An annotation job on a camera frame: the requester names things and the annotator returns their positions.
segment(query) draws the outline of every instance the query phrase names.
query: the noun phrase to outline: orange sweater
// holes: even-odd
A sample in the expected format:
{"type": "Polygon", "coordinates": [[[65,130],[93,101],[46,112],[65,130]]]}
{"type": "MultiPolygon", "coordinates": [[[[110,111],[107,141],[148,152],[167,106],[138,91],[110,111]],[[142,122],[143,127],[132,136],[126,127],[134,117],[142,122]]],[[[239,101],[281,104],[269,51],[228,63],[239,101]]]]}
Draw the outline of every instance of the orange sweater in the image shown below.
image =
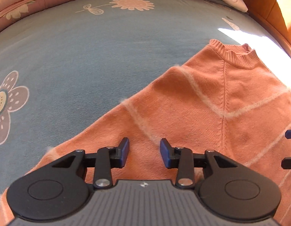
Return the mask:
{"type": "MultiPolygon", "coordinates": [[[[124,100],[76,137],[50,150],[37,169],[75,149],[96,152],[130,139],[125,168],[114,179],[175,179],[164,167],[159,141],[194,153],[214,149],[269,177],[282,190],[275,219],[291,226],[291,171],[281,160],[291,156],[291,91],[247,44],[209,45],[182,66],[170,68],[139,93],[124,100]]],[[[92,170],[88,170],[92,182],[92,170]]],[[[13,215],[0,198],[0,226],[13,215]]]]}

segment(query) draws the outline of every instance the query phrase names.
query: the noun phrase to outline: bed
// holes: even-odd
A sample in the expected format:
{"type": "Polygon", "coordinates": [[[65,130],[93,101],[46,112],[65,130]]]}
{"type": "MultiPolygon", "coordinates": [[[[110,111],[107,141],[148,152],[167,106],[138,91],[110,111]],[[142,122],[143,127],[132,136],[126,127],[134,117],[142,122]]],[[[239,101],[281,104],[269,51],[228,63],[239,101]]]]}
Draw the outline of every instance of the bed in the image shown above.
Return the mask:
{"type": "Polygon", "coordinates": [[[184,64],[210,39],[248,43],[291,88],[289,55],[230,6],[209,0],[8,2],[0,3],[0,88],[16,91],[1,120],[0,195],[51,148],[184,64]]]}

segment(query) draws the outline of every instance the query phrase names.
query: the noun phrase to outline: sweater collar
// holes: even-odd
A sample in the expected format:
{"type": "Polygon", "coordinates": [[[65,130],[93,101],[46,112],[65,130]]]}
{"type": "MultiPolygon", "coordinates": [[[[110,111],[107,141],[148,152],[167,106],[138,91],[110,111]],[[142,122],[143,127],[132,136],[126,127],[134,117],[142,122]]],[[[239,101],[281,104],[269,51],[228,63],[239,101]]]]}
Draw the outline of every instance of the sweater collar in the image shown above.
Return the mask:
{"type": "Polygon", "coordinates": [[[222,42],[212,39],[209,46],[215,50],[226,62],[242,69],[253,69],[261,62],[256,51],[248,44],[240,46],[225,45],[222,42]]]}

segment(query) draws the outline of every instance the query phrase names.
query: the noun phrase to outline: yellow flower center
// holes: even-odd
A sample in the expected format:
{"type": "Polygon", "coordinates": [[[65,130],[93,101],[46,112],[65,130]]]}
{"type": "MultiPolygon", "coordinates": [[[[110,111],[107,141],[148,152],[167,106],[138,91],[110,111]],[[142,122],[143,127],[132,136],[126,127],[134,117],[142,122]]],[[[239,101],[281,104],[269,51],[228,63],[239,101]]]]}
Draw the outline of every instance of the yellow flower center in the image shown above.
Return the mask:
{"type": "Polygon", "coordinates": [[[7,95],[4,91],[0,92],[0,112],[3,110],[7,100],[7,95]]]}

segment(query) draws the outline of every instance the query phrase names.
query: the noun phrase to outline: gray gripper base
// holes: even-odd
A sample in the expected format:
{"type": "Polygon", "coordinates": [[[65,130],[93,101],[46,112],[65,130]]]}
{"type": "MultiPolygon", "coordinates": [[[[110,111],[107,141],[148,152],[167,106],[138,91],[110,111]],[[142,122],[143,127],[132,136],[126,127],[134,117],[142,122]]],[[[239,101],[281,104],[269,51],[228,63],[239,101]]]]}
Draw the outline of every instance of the gray gripper base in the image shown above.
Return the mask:
{"type": "Polygon", "coordinates": [[[16,218],[9,226],[279,226],[273,219],[234,223],[205,209],[194,192],[175,188],[170,180],[119,180],[96,191],[76,214],[55,222],[16,218]]]}

